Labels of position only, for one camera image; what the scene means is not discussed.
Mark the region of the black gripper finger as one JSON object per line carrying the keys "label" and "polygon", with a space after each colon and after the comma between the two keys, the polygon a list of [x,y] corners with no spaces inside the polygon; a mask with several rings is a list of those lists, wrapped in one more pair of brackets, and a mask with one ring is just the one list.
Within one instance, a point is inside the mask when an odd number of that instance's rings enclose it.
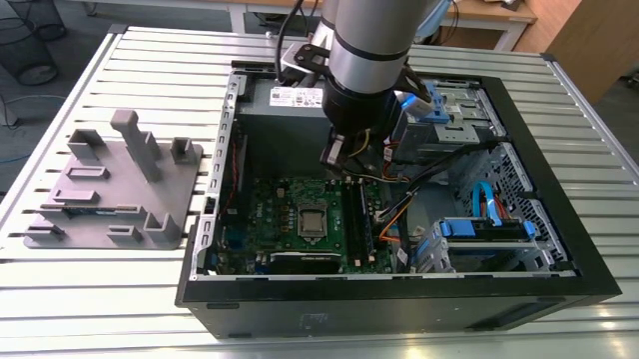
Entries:
{"label": "black gripper finger", "polygon": [[343,163],[345,137],[342,135],[330,135],[327,145],[323,149],[319,161],[326,167],[339,167]]}
{"label": "black gripper finger", "polygon": [[347,175],[362,176],[381,180],[381,159],[374,148],[371,130],[363,130],[349,144],[343,172]]}

